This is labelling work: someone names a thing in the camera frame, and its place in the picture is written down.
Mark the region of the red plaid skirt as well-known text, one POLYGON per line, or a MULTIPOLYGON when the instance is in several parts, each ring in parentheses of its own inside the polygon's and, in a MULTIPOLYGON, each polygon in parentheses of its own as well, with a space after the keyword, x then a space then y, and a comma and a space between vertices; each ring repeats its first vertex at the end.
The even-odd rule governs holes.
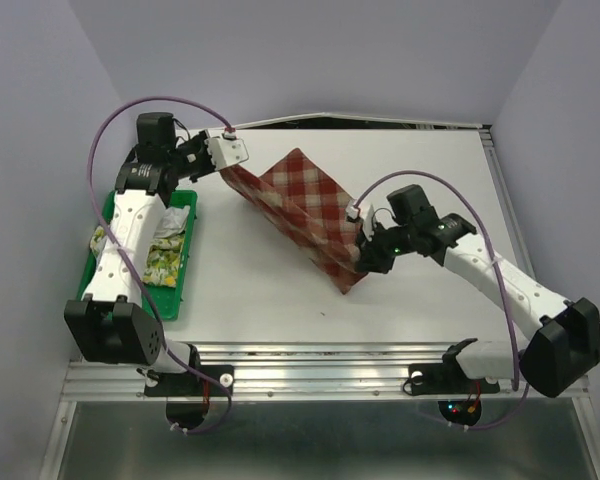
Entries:
POLYGON ((351 195, 295 148, 257 176, 241 165, 221 171, 225 183, 289 238, 341 294, 364 278, 355 271, 360 227, 346 218, 351 195))

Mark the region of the white skirt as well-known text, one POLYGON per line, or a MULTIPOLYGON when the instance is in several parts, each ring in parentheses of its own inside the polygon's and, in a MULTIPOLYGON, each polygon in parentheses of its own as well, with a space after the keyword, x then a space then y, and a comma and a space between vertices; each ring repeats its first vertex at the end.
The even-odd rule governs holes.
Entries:
POLYGON ((183 233, 186 230, 190 206, 168 207, 160 220, 154 237, 166 239, 183 233))

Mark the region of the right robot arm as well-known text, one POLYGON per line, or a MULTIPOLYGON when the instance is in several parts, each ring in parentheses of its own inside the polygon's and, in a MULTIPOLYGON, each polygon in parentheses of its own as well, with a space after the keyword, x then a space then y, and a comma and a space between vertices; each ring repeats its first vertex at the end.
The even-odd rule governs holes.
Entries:
POLYGON ((358 225, 359 273, 387 274, 397 257, 418 254, 459 276, 504 315, 509 339, 503 343, 468 338, 442 359, 418 367, 411 392, 455 393, 473 381, 523 380, 555 398, 600 364, 600 313, 586 298, 572 301, 539 284, 501 257, 486 235, 456 213, 438 215, 424 190, 409 185, 388 195, 390 228, 360 199, 346 207, 358 225))

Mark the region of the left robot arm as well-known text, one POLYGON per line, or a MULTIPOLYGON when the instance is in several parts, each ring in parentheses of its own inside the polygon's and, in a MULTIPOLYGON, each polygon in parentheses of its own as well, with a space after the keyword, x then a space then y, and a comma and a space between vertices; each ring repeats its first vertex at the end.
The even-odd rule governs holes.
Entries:
POLYGON ((193 345, 166 338, 143 274, 179 181, 214 170, 208 154, 199 167, 187 159, 203 152, 208 136, 179 144, 176 119, 165 112, 139 115, 136 130, 138 142, 115 181, 112 217, 101 222, 105 243, 93 276, 79 299, 67 301, 64 319, 85 360, 168 374, 171 386, 190 394, 202 384, 199 355, 193 345))

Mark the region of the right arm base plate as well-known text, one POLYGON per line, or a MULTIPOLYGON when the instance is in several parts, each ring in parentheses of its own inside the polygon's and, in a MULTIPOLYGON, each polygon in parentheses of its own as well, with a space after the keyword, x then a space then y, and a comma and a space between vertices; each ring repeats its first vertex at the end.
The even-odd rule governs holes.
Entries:
POLYGON ((455 364, 416 363, 409 366, 402 391, 410 396, 497 394, 500 386, 484 378, 469 379, 455 364))

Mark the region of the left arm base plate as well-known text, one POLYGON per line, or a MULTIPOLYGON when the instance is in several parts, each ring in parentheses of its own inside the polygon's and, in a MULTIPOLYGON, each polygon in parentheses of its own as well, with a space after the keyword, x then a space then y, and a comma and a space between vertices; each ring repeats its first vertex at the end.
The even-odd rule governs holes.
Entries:
MULTIPOLYGON (((221 378, 230 377, 229 382, 223 382, 224 388, 233 392, 233 379, 235 369, 232 365, 205 365, 201 366, 201 372, 220 382, 221 378)), ((155 373, 149 372, 145 378, 143 394, 149 398, 166 397, 202 397, 207 392, 211 397, 224 396, 220 387, 211 384, 208 389, 204 387, 204 381, 188 372, 184 373, 155 373)))

